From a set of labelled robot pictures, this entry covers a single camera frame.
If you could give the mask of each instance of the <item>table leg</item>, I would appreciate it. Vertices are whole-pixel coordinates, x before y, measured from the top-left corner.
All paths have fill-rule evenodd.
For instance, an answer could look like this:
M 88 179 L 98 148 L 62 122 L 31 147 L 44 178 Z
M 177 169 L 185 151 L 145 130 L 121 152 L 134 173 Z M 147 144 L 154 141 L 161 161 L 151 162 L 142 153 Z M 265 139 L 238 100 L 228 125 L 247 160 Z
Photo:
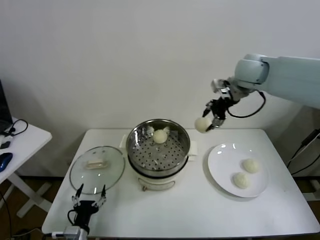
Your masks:
M 10 187 L 8 188 L 8 190 L 5 192 L 5 194 L 3 195 L 4 200 L 7 200 L 8 197 L 10 196 L 10 194 L 12 193 L 12 191 L 14 190 L 15 185 L 11 184 Z M 2 208 L 2 206 L 5 204 L 5 201 L 3 199 L 0 200 L 0 209 Z
M 15 173 L 8 177 L 8 180 L 30 198 L 16 213 L 18 217 L 23 218 L 33 205 L 40 207 L 46 212 L 49 211 L 51 202 L 41 196 L 51 187 L 50 183 L 46 182 L 35 192 Z
M 307 202 L 320 201 L 320 183 L 317 180 L 311 180 L 310 183 L 315 191 L 303 193 L 305 200 Z

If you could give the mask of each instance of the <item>laptop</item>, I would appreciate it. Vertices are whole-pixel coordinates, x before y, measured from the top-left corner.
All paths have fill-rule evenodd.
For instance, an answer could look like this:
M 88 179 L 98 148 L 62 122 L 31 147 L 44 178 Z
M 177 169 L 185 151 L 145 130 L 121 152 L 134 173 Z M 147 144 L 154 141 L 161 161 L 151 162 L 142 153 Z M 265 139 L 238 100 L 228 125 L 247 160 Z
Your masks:
M 13 124 L 4 89 L 0 80 L 0 133 Z

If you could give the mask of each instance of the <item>cable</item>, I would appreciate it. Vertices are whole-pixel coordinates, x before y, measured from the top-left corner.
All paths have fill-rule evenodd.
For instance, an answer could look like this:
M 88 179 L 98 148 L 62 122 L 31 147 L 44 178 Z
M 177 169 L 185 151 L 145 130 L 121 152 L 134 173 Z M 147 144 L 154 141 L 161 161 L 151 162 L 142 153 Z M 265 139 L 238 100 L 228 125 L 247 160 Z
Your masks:
M 24 122 L 24 123 L 26 124 L 25 129 L 22 130 L 22 131 L 20 131 L 20 132 L 18 132 L 18 133 L 12 134 L 12 136 L 17 136 L 17 135 L 19 135 L 19 134 L 22 134 L 22 133 L 25 132 L 25 131 L 27 130 L 27 128 L 29 127 L 29 124 L 28 124 L 28 122 L 27 122 L 26 120 L 24 120 L 24 119 L 18 119 L 18 120 L 16 120 L 16 121 L 12 124 L 12 127 L 11 127 L 10 130 L 9 130 L 9 133 L 12 133 L 12 132 L 14 132 L 14 131 L 16 130 L 16 129 L 15 129 L 15 124 L 16 124 L 17 122 L 19 122 L 19 121 Z
M 6 210 L 7 210 L 7 212 L 8 212 L 8 216 L 9 216 L 9 226 L 10 226 L 10 238 L 12 239 L 12 226 L 11 226 L 11 216 L 10 216 L 9 207 L 8 207 L 7 201 L 6 201 L 4 195 L 2 194 L 1 191 L 0 191 L 0 195 L 1 195 L 1 197 L 2 197 L 2 200 L 3 200 L 4 204 L 5 204 Z
M 292 156 L 292 158 L 288 161 L 288 164 L 287 164 L 287 168 L 290 166 L 290 164 L 291 164 L 291 162 L 293 161 L 293 160 L 295 160 L 300 154 L 302 154 L 309 146 L 310 146 L 310 144 L 312 144 L 313 142 L 314 142 L 314 140 L 316 140 L 318 137 L 320 136 L 320 133 L 318 133 L 305 147 L 304 147 L 304 149 L 302 149 L 300 152 L 299 152 L 299 150 L 301 149 L 301 148 L 303 148 L 303 145 L 301 145 L 300 147 L 299 147 L 299 149 L 295 152 L 295 154 Z
M 72 213 L 72 212 L 75 212 L 75 210 L 74 210 L 74 209 L 71 209 L 70 211 L 68 211 L 68 213 L 67 213 L 66 216 L 68 217 L 69 222 L 70 222 L 72 225 L 74 225 L 75 223 L 72 222 L 72 221 L 71 221 L 71 218 L 70 218 L 70 213 Z
M 257 92 L 259 93 L 259 95 L 263 98 L 263 103 L 262 105 L 253 113 L 249 114 L 249 115 L 246 115 L 246 116 L 237 116 L 237 115 L 233 115 L 230 111 L 229 111 L 229 108 L 226 110 L 228 112 L 228 114 L 231 116 L 231 117 L 234 117 L 234 118 L 238 118 L 238 119 L 245 119 L 245 118 L 249 118 L 249 117 L 252 117 L 253 115 L 257 114 L 258 112 L 260 112 L 260 110 L 265 106 L 266 104 L 266 96 L 265 94 L 262 92 L 262 91 L 258 91 Z
M 23 234 L 16 234 L 16 235 L 13 235 L 12 237 L 13 237 L 13 238 L 22 237 L 22 236 L 25 236 L 25 235 L 28 235 L 28 234 L 32 233 L 32 232 L 35 231 L 35 230 L 37 230 L 37 231 L 39 231 L 40 233 L 43 234 L 43 232 L 42 232 L 38 227 L 35 227 L 35 228 L 31 229 L 31 230 L 28 231 L 28 232 L 25 232 L 25 233 L 23 233 Z
M 291 157 L 291 159 L 288 161 L 287 165 L 286 165 L 286 168 L 289 168 L 292 160 L 296 157 L 297 153 L 303 148 L 304 146 L 300 146 L 296 151 L 295 153 L 293 154 L 293 156 Z
M 307 168 L 309 168 L 311 165 L 313 165 L 318 159 L 320 158 L 320 154 L 315 158 L 315 160 L 313 160 L 313 162 L 312 163 L 310 163 L 308 166 L 306 166 L 306 167 L 304 167 L 304 168 L 302 168 L 302 169 L 300 169 L 299 171 L 296 171 L 296 172 L 294 172 L 294 173 L 291 173 L 291 175 L 294 175 L 294 174 L 297 174 L 297 173 L 300 173 L 301 171 L 303 171 L 303 170 L 305 170 L 305 169 L 307 169 Z

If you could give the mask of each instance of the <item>glass lid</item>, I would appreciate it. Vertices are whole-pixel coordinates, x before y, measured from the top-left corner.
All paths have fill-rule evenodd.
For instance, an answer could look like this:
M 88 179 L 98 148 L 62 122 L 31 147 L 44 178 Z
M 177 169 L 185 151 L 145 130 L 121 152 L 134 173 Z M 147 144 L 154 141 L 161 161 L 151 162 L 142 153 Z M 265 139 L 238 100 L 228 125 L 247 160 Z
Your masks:
M 111 188 L 125 170 L 125 158 L 112 146 L 98 146 L 86 151 L 74 162 L 70 171 L 70 183 L 77 190 L 83 184 L 82 193 L 99 194 Z

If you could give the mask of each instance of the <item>wooden floor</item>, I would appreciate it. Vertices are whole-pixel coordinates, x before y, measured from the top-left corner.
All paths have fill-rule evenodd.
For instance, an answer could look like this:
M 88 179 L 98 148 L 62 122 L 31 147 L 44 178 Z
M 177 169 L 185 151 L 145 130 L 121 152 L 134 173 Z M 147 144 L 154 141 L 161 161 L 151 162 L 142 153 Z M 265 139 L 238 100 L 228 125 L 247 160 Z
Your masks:
M 44 180 L 25 180 L 25 182 L 34 190 L 38 190 L 42 184 L 45 183 Z M 52 187 L 43 195 L 43 197 L 50 202 L 53 202 L 55 196 L 58 192 L 58 189 L 61 185 L 61 180 L 51 181 Z M 312 186 L 308 181 L 299 180 L 297 184 L 303 193 L 313 192 Z M 10 183 L 6 180 L 0 184 L 0 191 L 4 194 Z M 25 196 L 19 189 L 14 188 L 13 192 L 7 199 L 9 210 L 11 214 L 12 221 L 12 234 L 15 234 L 21 229 L 33 229 L 36 227 L 41 227 L 47 213 L 40 209 L 39 207 L 34 206 L 23 218 L 17 217 L 17 211 L 27 202 L 28 198 Z M 309 203 L 313 213 L 320 222 L 320 201 L 310 202 Z M 8 213 L 5 206 L 0 209 L 0 240 L 5 240 L 9 238 L 9 221 Z M 34 231 L 31 234 L 30 240 L 41 240 L 42 234 L 38 231 Z M 269 240 L 320 240 L 320 234 L 312 235 L 301 235 L 301 236 L 286 236 L 286 237 L 270 237 L 263 238 Z

